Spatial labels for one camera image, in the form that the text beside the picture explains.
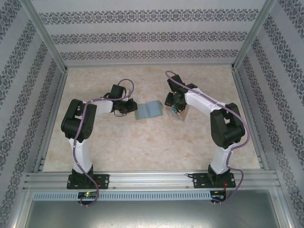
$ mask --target beige floor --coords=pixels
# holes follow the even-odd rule
[[[54,131],[43,171],[71,171],[73,156],[60,130],[70,101],[87,101],[103,96],[120,79],[135,83],[132,98],[137,104],[160,100],[170,91],[166,70],[178,73],[182,80],[196,84],[203,92],[224,102],[236,103],[238,93],[229,66],[132,66],[74,68],[68,72]],[[122,83],[131,88],[129,82]],[[134,113],[115,117],[113,113],[95,118],[89,138],[95,171],[161,171],[207,169],[215,144],[210,135],[209,117],[191,107],[186,121],[164,115],[137,121]],[[252,142],[238,149],[230,159],[236,168],[260,168]]]

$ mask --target cable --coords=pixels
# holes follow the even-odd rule
[[[239,116],[237,113],[235,113],[235,112],[233,112],[232,110],[230,110],[229,108],[227,108],[227,107],[225,107],[225,106],[219,104],[217,101],[211,99],[210,97],[208,97],[208,96],[205,95],[204,93],[199,93],[198,91],[195,91],[194,89],[190,89],[190,88],[188,88],[187,86],[185,86],[185,85],[183,85],[183,84],[181,84],[181,83],[175,81],[174,79],[172,79],[172,78],[168,75],[168,73],[172,73],[172,74],[174,74],[174,75],[177,75],[177,74],[174,73],[173,71],[170,71],[170,70],[167,70],[167,71],[165,72],[166,76],[167,76],[172,82],[174,82],[175,84],[178,84],[179,86],[181,86],[181,87],[183,87],[183,88],[185,88],[185,89],[187,89],[187,90],[189,90],[189,91],[192,91],[192,92],[196,93],[197,95],[200,95],[200,96],[204,97],[205,99],[209,100],[209,101],[212,102],[213,104],[215,104],[215,105],[217,105],[217,106],[219,106],[219,107],[225,109],[226,111],[232,113],[234,116],[236,116],[236,117],[243,123],[243,125],[244,125],[245,128],[246,128],[246,131],[247,131],[247,139],[246,139],[246,141],[245,141],[244,143],[242,143],[241,145],[238,145],[238,146],[236,146],[236,147],[231,148],[231,150],[229,151],[229,154],[228,154],[228,156],[227,156],[227,160],[226,160],[226,165],[227,165],[227,167],[228,167],[229,169],[231,169],[231,170],[239,171],[239,172],[241,173],[241,180],[240,180],[239,184],[237,185],[237,187],[235,188],[235,190],[233,191],[233,193],[224,201],[224,202],[226,202],[228,199],[230,199],[230,198],[236,193],[236,191],[237,191],[238,188],[241,186],[241,184],[242,184],[242,182],[243,182],[243,179],[244,179],[244,173],[243,173],[242,170],[236,169],[236,168],[232,168],[232,167],[229,166],[229,159],[230,159],[230,157],[231,157],[231,154],[232,154],[232,151],[233,151],[233,150],[238,149],[238,148],[241,148],[241,147],[245,146],[245,145],[249,142],[250,136],[251,136],[249,127],[248,127],[247,123],[242,119],[242,117]]]
[[[87,204],[86,207],[91,206],[92,204],[94,204],[94,203],[97,201],[97,199],[99,198],[99,188],[98,188],[98,185],[97,185],[96,181],[95,181],[92,177],[90,177],[89,174],[87,174],[87,172],[81,167],[81,165],[79,164],[79,162],[78,162],[78,160],[77,160],[77,157],[76,157],[76,142],[77,142],[77,138],[78,138],[78,136],[79,136],[79,134],[80,134],[80,132],[81,132],[81,129],[82,129],[82,124],[83,124],[83,122],[84,122],[85,114],[86,114],[86,108],[87,108],[87,106],[88,106],[90,103],[96,102],[96,101],[120,101],[120,100],[124,100],[124,99],[126,99],[126,98],[128,98],[128,97],[130,97],[130,96],[132,95],[132,93],[133,93],[133,91],[134,91],[134,83],[133,83],[133,81],[130,80],[130,79],[128,79],[128,78],[125,78],[125,79],[120,80],[120,81],[118,82],[118,85],[119,85],[122,81],[129,81],[129,82],[132,83],[132,90],[131,90],[131,92],[130,92],[127,96],[122,97],[122,98],[117,98],[117,99],[97,98],[97,99],[94,99],[94,100],[91,100],[91,101],[86,102],[85,107],[84,107],[84,110],[83,110],[83,112],[82,112],[82,118],[81,118],[81,121],[80,121],[80,124],[79,124],[79,128],[78,128],[77,133],[76,133],[76,136],[75,136],[75,138],[74,138],[74,143],[73,143],[73,157],[74,157],[74,161],[75,161],[75,163],[77,164],[78,168],[81,170],[81,172],[83,172],[84,175],[87,176],[87,178],[90,179],[90,180],[93,182],[93,184],[96,186],[96,198],[94,199],[93,202]],[[83,199],[83,198],[80,199],[80,205],[81,205],[81,206],[83,206],[83,204],[82,204],[82,199]]]

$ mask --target enclosure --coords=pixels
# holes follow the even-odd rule
[[[0,227],[303,227],[302,4],[2,0]],[[188,177],[214,158],[210,116],[167,115],[167,70],[235,103],[248,124],[229,162],[244,180],[222,206],[210,202],[222,188]],[[83,208],[78,193],[90,190],[67,189],[74,159],[61,123],[71,100],[100,98],[123,78],[138,105],[159,100],[163,115],[95,117],[90,158],[109,176]]]

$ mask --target perforated metal strip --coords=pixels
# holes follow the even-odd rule
[[[34,201],[75,201],[78,192],[36,192]],[[210,200],[210,191],[100,192],[99,201]]]

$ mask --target patterned wallpaper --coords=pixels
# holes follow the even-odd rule
[[[230,64],[263,3],[33,0],[67,66]]]
[[[0,3],[0,228],[42,144],[61,72],[17,0]]]
[[[277,1],[238,69],[296,227],[304,227],[303,16],[300,1]]]

